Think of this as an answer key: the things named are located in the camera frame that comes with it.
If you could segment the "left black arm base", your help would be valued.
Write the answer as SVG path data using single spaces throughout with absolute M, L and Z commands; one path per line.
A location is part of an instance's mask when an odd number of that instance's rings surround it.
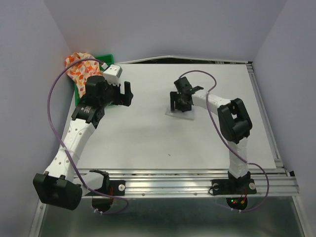
M 125 201 L 125 180 L 110 180 L 109 187 L 98 189 L 99 193 L 116 198 L 100 196 L 96 193 L 90 193 L 92 196 L 91 206 L 95 213 L 101 215 L 118 214 L 126 209 L 128 203 Z

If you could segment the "white skirt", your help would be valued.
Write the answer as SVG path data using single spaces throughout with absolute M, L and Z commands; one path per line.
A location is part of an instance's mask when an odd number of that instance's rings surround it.
M 194 120 L 195 119 L 194 109 L 192 109 L 191 111 L 188 111 L 188 112 L 182 112 L 182 111 L 177 110 L 177 109 L 174 109 L 172 111 L 170 105 L 167 106 L 165 115 L 170 116 L 170 117 L 180 118 L 180 119 L 187 119 L 187 120 Z

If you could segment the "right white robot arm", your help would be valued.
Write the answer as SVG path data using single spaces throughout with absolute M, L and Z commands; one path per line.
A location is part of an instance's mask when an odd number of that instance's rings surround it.
M 227 187 L 231 192 L 238 193 L 245 187 L 242 177 L 249 172 L 246 146 L 252 129 L 244 102 L 239 98 L 230 100 L 216 96 L 201 86 L 192 87 L 186 77 L 177 79 L 174 85 L 176 91 L 170 92 L 166 115 L 193 120 L 194 106 L 209 112 L 215 130 L 229 149 L 228 173 L 232 178 L 227 180 Z

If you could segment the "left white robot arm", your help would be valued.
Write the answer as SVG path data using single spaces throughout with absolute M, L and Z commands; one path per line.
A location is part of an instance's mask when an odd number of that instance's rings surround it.
M 115 200 L 117 187 L 111 184 L 109 174 L 98 169 L 81 175 L 77 163 L 84 147 L 96 130 L 109 105 L 130 106 L 133 99 L 130 82 L 110 84 L 103 76 L 91 76 L 85 85 L 85 94 L 77 104 L 67 134 L 60 139 L 60 148 L 44 173 L 36 174 L 34 188 L 42 203 L 74 210 L 81 198 L 89 193 Z

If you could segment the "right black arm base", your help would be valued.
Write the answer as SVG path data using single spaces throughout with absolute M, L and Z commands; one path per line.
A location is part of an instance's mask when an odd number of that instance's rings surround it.
M 226 202 L 233 210 L 244 211 L 248 205 L 248 195 L 257 194 L 253 179 L 238 181 L 237 179 L 211 180 L 208 193 L 212 196 L 228 196 Z

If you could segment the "orange floral skirt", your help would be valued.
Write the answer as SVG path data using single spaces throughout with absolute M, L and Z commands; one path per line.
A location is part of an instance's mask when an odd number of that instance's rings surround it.
M 73 62 L 80 59 L 94 58 L 89 53 L 76 52 L 65 59 L 65 67 L 70 66 Z M 85 84 L 90 76 L 100 76 L 102 72 L 97 61 L 82 61 L 66 71 L 66 74 L 75 82 L 79 98 L 85 94 Z

